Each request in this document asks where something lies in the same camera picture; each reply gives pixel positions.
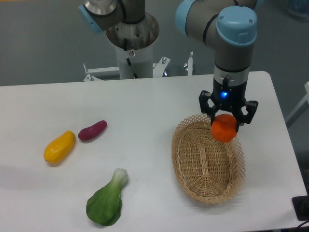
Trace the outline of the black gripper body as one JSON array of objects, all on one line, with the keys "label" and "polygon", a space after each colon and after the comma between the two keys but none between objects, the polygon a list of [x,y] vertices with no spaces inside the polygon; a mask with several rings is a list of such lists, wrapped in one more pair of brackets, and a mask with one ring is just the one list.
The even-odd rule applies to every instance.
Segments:
[{"label": "black gripper body", "polygon": [[216,109],[238,114],[245,105],[245,91],[247,82],[238,86],[224,87],[222,84],[213,80],[212,102]]}]

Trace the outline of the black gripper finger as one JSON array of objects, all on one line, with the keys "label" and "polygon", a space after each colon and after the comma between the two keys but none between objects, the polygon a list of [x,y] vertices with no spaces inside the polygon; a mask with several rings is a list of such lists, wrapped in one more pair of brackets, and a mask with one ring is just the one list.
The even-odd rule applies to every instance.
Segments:
[{"label": "black gripper finger", "polygon": [[[203,114],[206,114],[208,118],[211,120],[211,125],[215,120],[216,113],[219,111],[219,106],[217,105],[217,100],[214,95],[206,90],[201,91],[199,97],[199,105],[200,110]],[[210,107],[208,101],[211,100],[213,106]]]},{"label": "black gripper finger", "polygon": [[258,101],[243,99],[235,106],[233,116],[236,119],[236,132],[244,124],[250,124],[258,108]]}]

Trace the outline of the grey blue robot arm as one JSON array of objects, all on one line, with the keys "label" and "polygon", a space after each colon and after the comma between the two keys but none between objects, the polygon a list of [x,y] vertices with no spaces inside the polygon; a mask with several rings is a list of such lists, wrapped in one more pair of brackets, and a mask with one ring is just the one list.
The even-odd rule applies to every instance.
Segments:
[{"label": "grey blue robot arm", "polygon": [[[213,90],[199,96],[201,112],[211,121],[222,110],[241,126],[249,124],[257,110],[257,101],[245,99],[257,5],[256,0],[184,0],[176,10],[177,29],[215,51]],[[94,33],[105,32],[114,45],[122,79],[154,76],[152,46],[159,25],[146,12],[145,1],[87,0],[79,13]]]}]

